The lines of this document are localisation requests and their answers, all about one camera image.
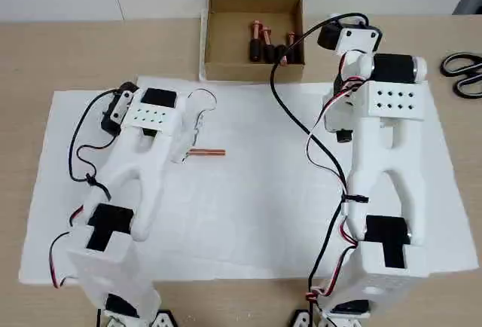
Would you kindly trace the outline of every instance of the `table surface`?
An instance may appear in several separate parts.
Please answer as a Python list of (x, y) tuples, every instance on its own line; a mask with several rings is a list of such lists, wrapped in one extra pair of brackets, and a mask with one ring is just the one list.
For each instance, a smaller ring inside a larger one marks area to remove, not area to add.
[[(306, 19), (314, 24), (316, 19)], [(438, 73), (454, 51), (482, 50), (482, 17), (372, 17), (383, 30), (381, 52), (425, 57), (429, 80), (477, 246), (482, 246), (482, 101), (451, 92)], [(137, 75), (197, 79), (200, 21), (0, 24), (0, 320), (9, 326), (94, 326), (96, 311), (78, 287), (22, 286), (17, 274), (50, 101), (55, 90), (116, 87)], [(330, 81), (338, 58), (306, 44), (305, 82)], [(163, 307), (182, 326), (285, 326), (304, 307), (305, 280), (218, 280), (159, 283)], [(420, 283), (388, 313), (365, 325), (477, 324), (480, 271)]]

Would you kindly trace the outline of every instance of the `brown cardboard box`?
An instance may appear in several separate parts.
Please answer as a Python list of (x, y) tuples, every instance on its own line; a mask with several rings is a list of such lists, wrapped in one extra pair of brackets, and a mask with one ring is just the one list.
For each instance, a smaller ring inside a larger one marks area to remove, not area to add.
[[(252, 22), (260, 20), (272, 29), (274, 45), (285, 44), (286, 34), (303, 33), (303, 0), (209, 0), (206, 32), (206, 79), (219, 81), (269, 80), (273, 65), (249, 61)], [(304, 68), (304, 48), (300, 63), (278, 67), (276, 80), (299, 81)]]

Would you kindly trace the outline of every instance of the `white paper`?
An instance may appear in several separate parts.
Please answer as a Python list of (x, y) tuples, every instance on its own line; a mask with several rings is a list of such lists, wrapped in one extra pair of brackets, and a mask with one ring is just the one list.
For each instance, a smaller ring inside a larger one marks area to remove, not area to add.
[[(199, 82), (140, 78), (142, 87), (189, 92)], [(150, 237), (139, 243), (146, 273), (155, 280), (211, 280), (306, 277), (331, 215), (340, 199), (334, 177), (311, 166), (304, 156), (306, 135), (278, 106), (267, 85), (210, 84), (218, 107), (206, 114), (198, 146), (225, 148), (225, 157), (190, 157), (171, 164), (162, 205)], [(283, 84), (279, 92), (290, 109), (313, 124), (329, 84)], [(50, 283), (48, 248), (69, 229), (69, 215), (88, 185), (70, 180), (67, 154), (72, 132), (97, 91), (55, 92), (30, 207), (20, 281)], [(428, 225), (426, 248), (432, 272), (470, 270), (477, 255), (453, 174), (444, 134), (430, 96), (427, 99), (422, 168), (426, 175)], [(99, 102), (87, 117), (80, 142), (101, 145)], [(319, 128), (320, 139), (337, 155), (346, 173), (351, 145)], [(98, 167), (109, 151), (86, 151)], [(328, 159), (313, 147), (313, 157)], [(74, 158), (76, 175), (88, 171)], [(115, 205), (135, 205), (137, 192), (111, 191)], [(372, 213), (397, 215), (400, 203), (387, 177), (371, 195)], [(319, 276), (327, 276), (345, 247), (336, 231)], [(75, 274), (65, 241), (55, 245), (59, 278)]]

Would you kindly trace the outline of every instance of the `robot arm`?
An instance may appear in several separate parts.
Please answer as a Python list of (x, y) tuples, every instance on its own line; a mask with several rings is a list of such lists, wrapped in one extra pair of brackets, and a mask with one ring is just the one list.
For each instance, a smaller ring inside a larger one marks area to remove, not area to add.
[[(426, 187), (420, 169), (426, 63), (419, 57), (373, 54), (380, 37), (376, 29), (337, 24), (322, 29), (319, 38), (321, 46), (343, 54), (334, 94), (350, 78), (363, 80), (325, 116), (325, 128), (337, 134), (338, 142), (352, 141), (348, 193), (369, 200), (380, 174), (388, 173), (401, 201), (399, 217), (374, 215), (370, 201), (348, 200), (343, 205), (358, 244), (334, 291), (317, 297), (319, 312), (338, 327), (359, 325), (360, 319), (389, 307), (429, 275), (424, 249)], [(391, 147), (380, 135), (387, 126), (393, 127)]]
[[(185, 158), (195, 143), (204, 110), (188, 110), (188, 97), (126, 83), (102, 119), (117, 141), (96, 176), (102, 188), (90, 189), (71, 231), (68, 254), (89, 299), (124, 325), (158, 317), (160, 296), (141, 269), (136, 242), (147, 239), (156, 218), (167, 163)], [(141, 187), (138, 206), (112, 204), (110, 193), (133, 179)]]

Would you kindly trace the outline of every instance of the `scissors handle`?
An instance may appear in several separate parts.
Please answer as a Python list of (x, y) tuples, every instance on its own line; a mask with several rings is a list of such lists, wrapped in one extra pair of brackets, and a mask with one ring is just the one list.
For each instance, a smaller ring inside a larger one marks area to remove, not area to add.
[[(449, 69), (449, 63), (453, 62), (454, 60), (471, 60), (472, 64), (459, 67), (458, 69)], [(482, 57), (478, 56), (477, 54), (468, 52), (458, 52), (451, 54), (447, 56), (440, 64), (440, 72), (446, 77), (468, 75), (474, 73), (478, 69), (482, 69)]]
[(463, 90), (465, 86), (482, 81), (482, 73), (472, 73), (468, 74), (467, 76), (467, 78), (463, 78), (462, 80), (453, 84), (453, 92), (458, 97), (462, 97), (464, 99), (482, 99), (482, 92), (469, 93)]

